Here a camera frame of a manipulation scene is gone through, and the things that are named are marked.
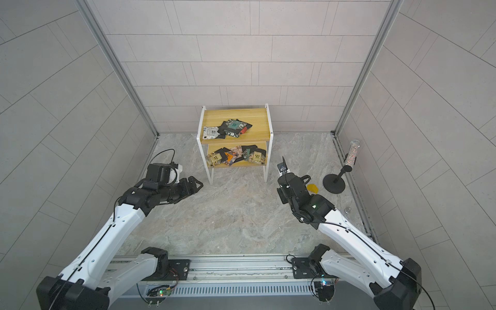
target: wooden shelf board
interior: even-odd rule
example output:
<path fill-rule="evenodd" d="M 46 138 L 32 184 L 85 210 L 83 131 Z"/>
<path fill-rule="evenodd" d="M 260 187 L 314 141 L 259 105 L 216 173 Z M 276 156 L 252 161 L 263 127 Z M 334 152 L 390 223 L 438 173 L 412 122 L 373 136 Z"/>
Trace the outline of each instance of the wooden shelf board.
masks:
<path fill-rule="evenodd" d="M 250 145 L 256 144 L 260 141 L 270 140 L 270 127 L 269 119 L 267 116 L 267 109 L 233 109 L 233 110 L 206 110 L 203 114 L 203 123 L 201 126 L 200 137 L 203 136 L 203 127 L 213 127 L 222 125 L 223 121 L 228 119 L 239 119 L 242 122 L 251 124 L 252 127 L 248 129 L 239 138 L 226 136 L 225 139 L 208 139 L 203 140 L 200 138 L 201 144 L 220 145 L 217 149 L 226 143 L 234 143 L 235 145 Z"/>
<path fill-rule="evenodd" d="M 238 145 L 252 145 L 252 144 L 256 144 L 259 149 L 265 150 L 265 154 L 267 154 L 267 144 L 265 143 L 265 141 L 259 141 L 258 143 L 250 143 L 250 144 L 241 144 L 241 143 L 232 143 L 232 142 L 231 143 L 224 143 L 222 145 L 209 144 L 207 154 L 215 152 L 222 147 L 226 147 L 226 148 L 230 149 L 230 148 L 238 146 Z M 242 160 L 242 161 L 239 161 L 237 163 L 232 164 L 231 166 L 228 166 L 226 164 L 219 164 L 217 166 L 214 166 L 213 168 L 217 169 L 217 168 L 261 167 L 261 166 L 265 166 L 265 164 L 259 165 L 259 164 L 254 164 L 254 163 L 248 162 L 246 160 Z"/>

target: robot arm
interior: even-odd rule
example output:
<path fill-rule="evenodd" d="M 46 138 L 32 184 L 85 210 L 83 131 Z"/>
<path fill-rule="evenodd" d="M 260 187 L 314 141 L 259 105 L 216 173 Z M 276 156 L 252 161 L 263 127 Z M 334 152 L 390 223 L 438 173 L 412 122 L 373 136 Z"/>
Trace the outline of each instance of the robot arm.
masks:
<path fill-rule="evenodd" d="M 410 258 L 402 261 L 384 250 L 323 196 L 310 195 L 305 186 L 310 176 L 295 176 L 287 169 L 284 158 L 278 169 L 277 191 L 282 203 L 290 205 L 301 223 L 310 224 L 331 237 L 360 263 L 319 245 L 309 256 L 313 275 L 333 275 L 353 284 L 373 297 L 381 310 L 411 310 L 421 292 L 419 265 Z"/>
<path fill-rule="evenodd" d="M 107 309 L 143 278 L 165 277 L 169 273 L 167 251 L 147 248 L 111 278 L 102 279 L 117 250 L 155 206 L 178 203 L 203 187 L 194 177 L 179 180 L 181 170 L 173 162 L 148 165 L 146 177 L 118 199 L 112 216 L 81 254 L 58 277 L 45 277 L 38 285 L 41 309 Z"/>

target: white tile wall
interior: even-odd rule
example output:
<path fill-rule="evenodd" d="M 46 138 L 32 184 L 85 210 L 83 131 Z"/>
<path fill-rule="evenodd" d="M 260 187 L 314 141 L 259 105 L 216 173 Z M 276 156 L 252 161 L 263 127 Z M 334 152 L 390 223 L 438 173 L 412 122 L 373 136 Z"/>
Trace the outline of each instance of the white tile wall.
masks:
<path fill-rule="evenodd" d="M 436 309 L 493 308 L 495 13 L 494 1 L 405 0 L 339 135 L 361 141 L 353 174 L 379 241 L 421 265 Z M 423 293 L 418 304 L 432 309 Z"/>

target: black cable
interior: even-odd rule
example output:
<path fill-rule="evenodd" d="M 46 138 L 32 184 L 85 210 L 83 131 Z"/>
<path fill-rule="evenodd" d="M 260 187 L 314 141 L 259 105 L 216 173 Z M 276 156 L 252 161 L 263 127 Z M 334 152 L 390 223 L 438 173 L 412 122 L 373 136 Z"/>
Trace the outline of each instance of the black cable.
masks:
<path fill-rule="evenodd" d="M 328 225 L 334 225 L 334 226 L 338 226 L 338 227 L 341 227 L 341 228 L 344 228 L 347 232 L 350 232 L 352 233 L 353 235 L 355 235 L 358 239 L 360 239 L 360 241 L 362 241 L 363 243 L 365 243 L 372 251 L 374 251 L 375 254 L 377 254 L 377 256 L 380 257 L 380 259 L 384 260 L 386 262 L 386 265 L 387 266 L 391 266 L 393 267 L 394 269 L 398 270 L 399 272 L 403 273 L 404 275 L 406 275 L 407 277 L 409 277 L 410 279 L 412 279 L 413 281 L 415 281 L 415 283 L 417 283 L 423 290 L 424 292 L 427 294 L 427 297 L 429 297 L 429 300 L 431 301 L 431 304 L 433 306 L 433 310 L 435 310 L 435 306 L 434 306 L 434 302 L 431 298 L 431 296 L 429 295 L 429 293 L 425 290 L 425 288 L 422 286 L 422 284 L 420 284 L 417 280 L 415 280 L 412 276 L 410 276 L 408 273 L 402 271 L 401 269 L 397 268 L 396 266 L 394 266 L 392 263 L 388 263 L 387 262 L 387 259 L 385 259 L 384 257 L 382 257 L 381 254 L 379 254 L 374 248 L 372 248 L 367 242 L 365 242 L 365 240 L 363 240 L 362 238 L 360 238 L 360 236 L 358 236 L 358 234 L 356 234 L 354 231 L 352 231 L 351 229 L 348 229 L 344 226 L 341 226 L 339 224 L 336 224 L 336 223 L 330 223 L 330 222 L 313 222 L 313 223 L 321 223 L 321 224 L 328 224 Z"/>
<path fill-rule="evenodd" d="M 152 160 L 154 160 L 154 159 L 155 159 L 155 157 L 157 157 L 157 156 L 159 156 L 160 154 L 162 154 L 163 152 L 167 152 L 167 151 L 173 151 L 173 154 L 172 154 L 172 159 L 171 159 L 171 162 L 170 162 L 170 163 L 172 163 L 172 161 L 174 160 L 174 155 L 176 154 L 176 150 L 175 150 L 175 149 L 173 149 L 173 148 L 170 148 L 170 149 L 167 149 L 167 150 L 165 150 L 165 151 L 159 152 L 157 155 L 153 156 L 153 158 L 152 158 L 152 159 L 150 159 L 150 162 L 152 162 Z"/>

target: black mounting plate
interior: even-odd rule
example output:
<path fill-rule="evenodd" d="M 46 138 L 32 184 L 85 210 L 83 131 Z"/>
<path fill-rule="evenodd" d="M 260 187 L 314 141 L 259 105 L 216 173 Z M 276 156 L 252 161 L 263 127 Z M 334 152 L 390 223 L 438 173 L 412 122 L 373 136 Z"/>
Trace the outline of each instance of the black mounting plate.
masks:
<path fill-rule="evenodd" d="M 313 279 L 313 278 L 319 278 L 315 277 L 315 275 L 312 273 L 309 265 L 309 259 L 308 257 L 293 257 L 291 259 L 291 264 L 293 266 L 293 277 L 295 279 Z M 323 278 L 335 278 L 335 276 L 331 276 L 326 274 L 323 276 Z"/>

